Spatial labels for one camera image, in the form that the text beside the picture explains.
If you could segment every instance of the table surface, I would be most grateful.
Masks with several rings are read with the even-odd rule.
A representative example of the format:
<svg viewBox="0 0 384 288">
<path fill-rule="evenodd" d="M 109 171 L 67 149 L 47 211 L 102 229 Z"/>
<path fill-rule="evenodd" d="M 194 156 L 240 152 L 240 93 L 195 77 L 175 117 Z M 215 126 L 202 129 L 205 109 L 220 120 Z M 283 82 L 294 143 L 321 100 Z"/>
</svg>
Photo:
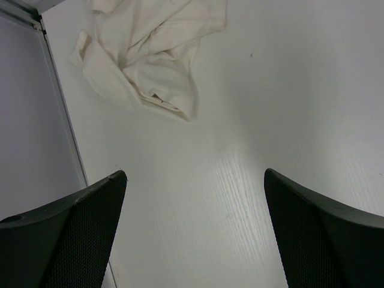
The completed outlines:
<svg viewBox="0 0 384 288">
<path fill-rule="evenodd" d="M 100 100 L 68 61 L 90 12 L 66 0 L 43 14 L 89 182 L 129 178 L 118 287 L 286 287 L 267 167 L 384 215 L 383 12 L 381 0 L 229 1 L 193 64 L 192 123 Z"/>
</svg>

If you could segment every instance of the cloth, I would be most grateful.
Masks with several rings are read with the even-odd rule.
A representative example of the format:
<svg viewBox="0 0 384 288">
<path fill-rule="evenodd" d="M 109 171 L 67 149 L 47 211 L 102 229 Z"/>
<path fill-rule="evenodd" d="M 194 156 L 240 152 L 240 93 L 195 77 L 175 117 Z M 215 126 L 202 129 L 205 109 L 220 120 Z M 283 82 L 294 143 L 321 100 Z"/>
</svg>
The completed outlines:
<svg viewBox="0 0 384 288">
<path fill-rule="evenodd" d="M 190 67 L 204 35 L 223 30 L 226 0 L 90 0 L 94 37 L 82 31 L 70 61 L 94 91 L 127 110 L 157 108 L 190 121 Z"/>
</svg>

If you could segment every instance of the white cloth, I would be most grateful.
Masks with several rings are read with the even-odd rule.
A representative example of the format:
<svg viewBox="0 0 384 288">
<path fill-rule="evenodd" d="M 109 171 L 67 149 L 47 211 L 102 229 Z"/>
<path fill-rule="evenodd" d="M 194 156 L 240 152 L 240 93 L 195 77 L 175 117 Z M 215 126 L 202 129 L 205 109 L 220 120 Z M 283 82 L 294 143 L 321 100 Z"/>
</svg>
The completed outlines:
<svg viewBox="0 0 384 288">
<path fill-rule="evenodd" d="M 190 67 L 200 37 L 224 29 L 226 0 L 90 0 L 70 61 L 94 91 L 127 110 L 157 107 L 185 120 L 196 95 Z"/>
</svg>

